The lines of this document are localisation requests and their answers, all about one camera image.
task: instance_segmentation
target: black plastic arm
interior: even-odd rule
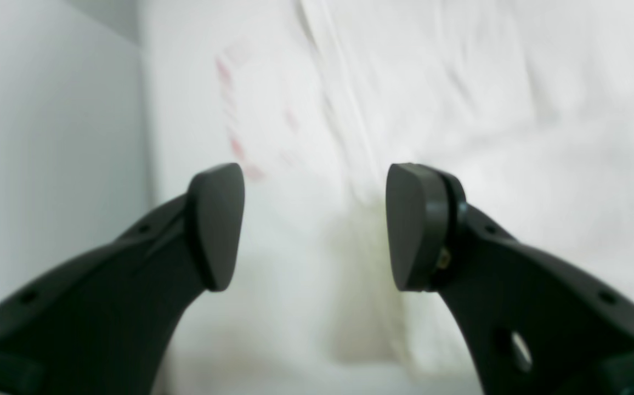
[[[243,212],[239,166],[212,168],[119,239],[4,300],[0,391],[148,395],[185,308],[229,285]]]
[[[393,165],[387,215],[395,284],[442,296],[485,393],[634,394],[634,303],[617,290],[520,244],[434,168]]]

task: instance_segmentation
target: gray wall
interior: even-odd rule
[[[134,2],[0,0],[0,299],[149,209],[135,21]]]

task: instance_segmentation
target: rounded black tip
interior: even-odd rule
[[[229,287],[243,215],[244,175],[239,165],[219,165],[193,178],[185,208],[186,240],[211,291]]]
[[[421,165],[392,165],[386,187],[390,267],[400,291],[427,289],[446,241],[450,206],[443,177]]]

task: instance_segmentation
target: circular hole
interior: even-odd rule
[[[598,297],[600,297],[600,300],[602,300],[602,302],[605,302],[607,304],[617,304],[617,298],[615,297],[615,295],[610,294],[610,292],[600,291],[600,293],[598,293],[597,295]]]
[[[532,370],[532,353],[529,351],[527,342],[517,332],[512,332],[512,357],[515,366],[520,371],[529,373]]]
[[[26,292],[24,295],[22,295],[19,298],[19,302],[22,304],[29,304],[31,302],[34,302],[34,300],[38,297],[39,297],[39,293],[35,290],[31,290]]]

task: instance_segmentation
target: white wall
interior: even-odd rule
[[[0,0],[0,299],[149,209],[139,48],[96,15]]]

